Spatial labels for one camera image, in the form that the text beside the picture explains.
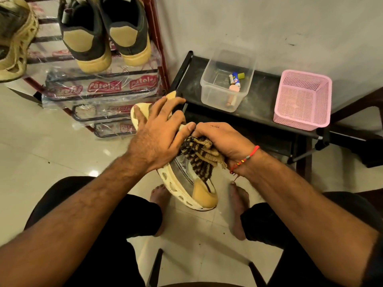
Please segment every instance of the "pink plastic basket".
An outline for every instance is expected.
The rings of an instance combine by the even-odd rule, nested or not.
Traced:
[[[274,108],[274,122],[312,131],[330,124],[333,82],[309,72],[282,73]]]

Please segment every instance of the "foot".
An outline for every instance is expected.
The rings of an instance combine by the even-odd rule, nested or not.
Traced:
[[[230,198],[234,209],[233,235],[240,241],[246,239],[245,231],[242,227],[241,214],[250,207],[249,194],[234,182],[230,184]]]
[[[162,224],[154,236],[160,236],[165,230],[164,217],[171,197],[172,195],[163,184],[157,186],[155,189],[152,190],[152,194],[150,195],[149,201],[158,204],[162,212]]]

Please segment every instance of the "hairy forearm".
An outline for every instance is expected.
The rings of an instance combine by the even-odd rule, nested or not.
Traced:
[[[342,285],[359,286],[378,232],[265,152],[257,151],[246,163],[246,178],[321,272]]]
[[[0,248],[0,286],[62,285],[88,253],[109,216],[142,178],[129,158],[99,177]]]

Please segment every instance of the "beaded bracelet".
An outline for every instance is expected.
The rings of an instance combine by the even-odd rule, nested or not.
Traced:
[[[232,169],[230,169],[230,174],[233,174],[233,170],[238,168],[239,165],[241,165],[242,163],[244,163],[247,159],[249,159],[251,156],[254,155],[254,153],[259,149],[259,146],[255,146],[254,147],[254,150],[250,153],[250,155],[246,156],[246,158],[244,158],[243,160],[237,162],[236,165],[234,165],[234,167]]]

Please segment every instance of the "hand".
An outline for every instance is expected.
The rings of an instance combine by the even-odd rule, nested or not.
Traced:
[[[180,97],[170,100],[163,97],[151,107],[147,120],[139,107],[134,106],[138,131],[124,156],[132,159],[136,170],[146,174],[163,167],[177,155],[184,140],[194,130],[195,123],[190,122],[177,133],[185,122],[184,113],[178,110],[169,120],[168,117],[176,105],[185,102]]]
[[[227,123],[199,123],[193,136],[206,136],[213,145],[228,158],[227,166],[231,169],[238,161],[249,155],[255,145],[249,139],[242,136],[237,130]],[[239,166],[235,173],[244,176],[244,167]]]

